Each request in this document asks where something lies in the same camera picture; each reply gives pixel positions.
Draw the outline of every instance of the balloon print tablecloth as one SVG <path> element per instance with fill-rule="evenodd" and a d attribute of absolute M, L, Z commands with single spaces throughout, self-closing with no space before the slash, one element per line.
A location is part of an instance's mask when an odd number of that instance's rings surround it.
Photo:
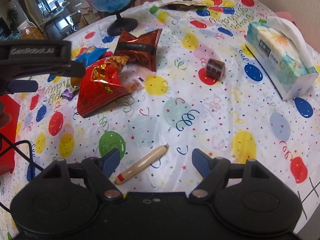
<path fill-rule="evenodd" d="M 257 0 L 202 1 L 208 9 L 179 12 L 158 8 L 161 2 L 147 2 L 123 13 L 138 20 L 135 36 L 163 29 L 157 72 L 127 65 L 121 79 L 140 76 L 145 88 L 89 118 L 77 114 L 77 96 L 70 102 L 60 98 L 69 78 L 32 77 L 39 82 L 36 93 L 13 95 L 22 105 L 17 140 L 31 141 L 34 159 L 42 167 L 59 157 L 75 163 L 117 147 L 122 159 L 114 175 L 152 148 L 168 143 L 170 150 L 159 161 L 119 186 L 123 193 L 189 193 L 202 180 L 191 162 L 194 148 L 233 163 L 256 158 L 301 198 L 304 210 L 297 232 L 318 205 L 320 79 L 305 96 L 281 101 L 244 45 L 249 22 L 275 14 Z M 69 36 L 72 57 L 92 45 L 114 51 L 118 37 L 108 36 L 107 28 L 115 19 L 107 17 Z M 319 54 L 310 51 L 320 70 Z M 226 63 L 223 82 L 206 76 L 209 58 Z M 26 146 L 20 149 L 28 152 Z M 28 183 L 30 173 L 38 174 L 20 156 L 15 158 L 14 172 L 0 177 L 0 201 L 6 206 Z M 17 233 L 10 214 L 3 210 L 0 226 L 1 239 Z"/>

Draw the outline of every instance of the black cable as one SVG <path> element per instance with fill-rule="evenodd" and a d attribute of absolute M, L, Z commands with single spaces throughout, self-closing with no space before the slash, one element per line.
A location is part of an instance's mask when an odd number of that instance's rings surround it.
<path fill-rule="evenodd" d="M 0 153 L 0 158 L 13 148 L 22 158 L 24 158 L 30 164 L 30 166 L 31 166 L 30 179 L 31 180 L 33 180 L 33 178 L 34 178 L 33 167 L 37 168 L 40 171 L 44 170 L 41 166 L 39 166 L 38 164 L 33 162 L 32 145 L 28 140 L 22 140 L 22 141 L 19 141 L 19 142 L 16 142 L 13 144 L 6 136 L 4 136 L 2 133 L 0 133 L 0 150 L 2 148 L 2 139 L 4 141 L 6 141 L 7 144 L 9 144 L 9 147 L 7 149 L 5 149 L 2 153 Z M 28 144 L 30 158 L 28 158 L 22 151 L 20 151 L 17 148 L 18 145 L 23 144 L 23 143 Z M 10 209 L 7 208 L 5 205 L 3 205 L 1 202 L 0 202 L 0 207 L 2 207 L 5 211 L 10 213 Z"/>

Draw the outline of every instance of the green balloon print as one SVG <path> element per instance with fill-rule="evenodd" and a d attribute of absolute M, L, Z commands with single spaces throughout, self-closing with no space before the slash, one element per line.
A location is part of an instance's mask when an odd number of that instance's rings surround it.
<path fill-rule="evenodd" d="M 125 141 L 122 136 L 114 131 L 105 131 L 99 140 L 99 152 L 101 157 L 106 155 L 113 148 L 120 151 L 120 159 L 125 154 Z"/>

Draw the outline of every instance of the globe stand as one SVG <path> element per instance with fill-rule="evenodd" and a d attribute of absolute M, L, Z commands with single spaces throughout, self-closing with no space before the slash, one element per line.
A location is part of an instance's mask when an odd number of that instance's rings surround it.
<path fill-rule="evenodd" d="M 130 32 L 138 26 L 138 21 L 136 19 L 122 18 L 119 13 L 116 15 L 117 19 L 107 29 L 109 36 L 119 36 L 123 30 Z"/>

